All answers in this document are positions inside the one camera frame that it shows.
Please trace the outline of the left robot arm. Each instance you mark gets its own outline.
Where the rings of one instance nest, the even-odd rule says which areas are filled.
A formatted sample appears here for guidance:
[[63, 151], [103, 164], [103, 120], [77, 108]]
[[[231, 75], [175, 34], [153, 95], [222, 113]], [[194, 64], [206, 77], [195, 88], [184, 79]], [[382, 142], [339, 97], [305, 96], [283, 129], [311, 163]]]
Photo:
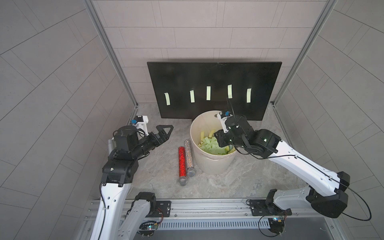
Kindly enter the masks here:
[[144, 219], [156, 211], [154, 193], [140, 192], [122, 222], [123, 206], [130, 191], [139, 160], [165, 143], [171, 136], [172, 125], [158, 125], [157, 133], [139, 138], [141, 129], [128, 125], [114, 132], [116, 147], [110, 152], [99, 191], [101, 202], [91, 234], [92, 240], [132, 240]]

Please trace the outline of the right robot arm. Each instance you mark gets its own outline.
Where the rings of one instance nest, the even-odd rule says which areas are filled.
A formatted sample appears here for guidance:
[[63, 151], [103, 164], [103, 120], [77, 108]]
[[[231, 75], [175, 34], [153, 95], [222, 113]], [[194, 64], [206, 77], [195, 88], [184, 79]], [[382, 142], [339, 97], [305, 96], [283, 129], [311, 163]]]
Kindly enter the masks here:
[[347, 173], [336, 173], [316, 164], [269, 130], [255, 131], [244, 116], [221, 111], [215, 117], [222, 126], [214, 134], [220, 147], [231, 145], [236, 151], [242, 148], [247, 155], [257, 160], [270, 160], [306, 183], [305, 187], [296, 190], [270, 190], [265, 208], [271, 215], [290, 209], [313, 209], [336, 219], [347, 208], [349, 196], [346, 189], [350, 184]]

